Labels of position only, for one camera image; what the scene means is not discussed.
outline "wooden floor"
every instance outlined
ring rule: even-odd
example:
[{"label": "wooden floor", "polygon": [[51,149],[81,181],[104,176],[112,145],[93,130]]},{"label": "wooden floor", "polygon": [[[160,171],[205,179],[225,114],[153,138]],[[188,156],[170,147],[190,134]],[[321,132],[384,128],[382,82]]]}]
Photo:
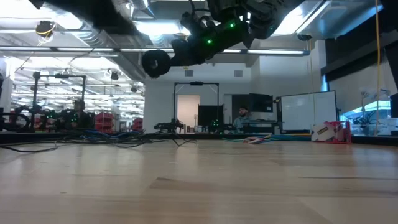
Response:
[{"label": "wooden floor", "polygon": [[397,224],[398,151],[223,141],[0,149],[0,223]]}]

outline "ceiling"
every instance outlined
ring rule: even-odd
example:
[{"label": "ceiling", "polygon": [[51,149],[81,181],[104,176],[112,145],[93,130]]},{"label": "ceiling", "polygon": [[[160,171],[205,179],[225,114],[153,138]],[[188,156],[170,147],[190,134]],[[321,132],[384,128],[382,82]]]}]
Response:
[{"label": "ceiling", "polygon": [[[116,9],[124,17],[130,18],[137,28],[151,38],[155,47],[170,47],[170,41],[174,38],[174,33],[188,33],[179,24],[182,13],[191,11],[188,1],[152,1],[149,7],[145,7],[146,0],[113,0]],[[194,1],[197,8],[205,7],[205,1]],[[375,13],[374,0],[306,0],[298,8],[294,9],[283,21],[281,26],[275,31],[275,34],[267,40],[255,40],[253,47],[267,49],[306,49],[307,43],[298,40],[297,33],[308,34],[313,39],[325,39],[343,35],[355,28],[357,25],[373,16]],[[57,26],[51,39],[40,38],[35,33],[35,26],[41,20],[55,21]],[[0,3],[0,45],[17,46],[47,46],[47,47],[148,47],[140,37],[126,37],[120,35],[109,35],[106,32],[100,32],[90,26],[88,21],[83,21],[69,12],[54,9],[53,7],[44,7],[37,10],[29,0],[7,0]],[[239,44],[233,48],[243,49]],[[34,70],[40,70],[43,74],[69,73],[77,75],[86,75],[87,84],[114,85],[119,83],[121,87],[115,86],[88,86],[87,95],[103,96],[89,100],[88,108],[92,109],[111,109],[119,106],[124,110],[141,111],[144,106],[145,88],[142,82],[147,78],[140,66],[141,53],[71,53],[71,52],[3,52],[7,60],[17,67],[24,61],[23,69],[18,69],[15,76],[16,85],[14,93],[32,93],[30,85],[33,83],[32,73]],[[213,59],[207,61],[208,65],[202,67],[203,71],[209,69],[217,70],[224,63],[238,63],[237,66],[243,67],[244,74],[247,74],[244,65],[251,66],[256,60],[253,55],[216,55]],[[119,80],[112,81],[109,72],[118,72]],[[184,71],[182,68],[172,68],[170,74],[161,77],[161,80],[174,80],[176,77],[182,77]],[[206,76],[206,72],[200,72],[195,76],[201,76],[204,79],[211,80]],[[77,86],[80,84],[77,80],[69,80]],[[60,84],[59,80],[41,79],[41,84],[50,84],[50,86],[40,86],[39,91],[42,94],[76,94],[72,86],[51,86],[51,84]],[[137,93],[131,93],[131,87],[138,87]],[[13,96],[16,105],[24,103],[22,100],[31,100],[30,96]],[[50,108],[68,108],[71,107],[72,99],[65,99],[64,96],[39,97],[40,103]]]}]

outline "whiteboard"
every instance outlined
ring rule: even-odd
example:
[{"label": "whiteboard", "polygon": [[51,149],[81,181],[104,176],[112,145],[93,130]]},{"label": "whiteboard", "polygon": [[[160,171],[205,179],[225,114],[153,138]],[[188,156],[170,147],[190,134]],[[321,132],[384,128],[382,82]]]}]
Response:
[{"label": "whiteboard", "polygon": [[314,125],[337,118],[334,91],[281,96],[280,103],[285,131],[312,130]]}]

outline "black wheel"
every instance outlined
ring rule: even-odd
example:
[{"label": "black wheel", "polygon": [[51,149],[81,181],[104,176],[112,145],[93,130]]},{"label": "black wheel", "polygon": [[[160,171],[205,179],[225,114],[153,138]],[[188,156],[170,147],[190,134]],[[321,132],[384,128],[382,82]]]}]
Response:
[{"label": "black wheel", "polygon": [[142,56],[142,67],[151,78],[166,74],[171,67],[171,59],[164,50],[150,50]]}]

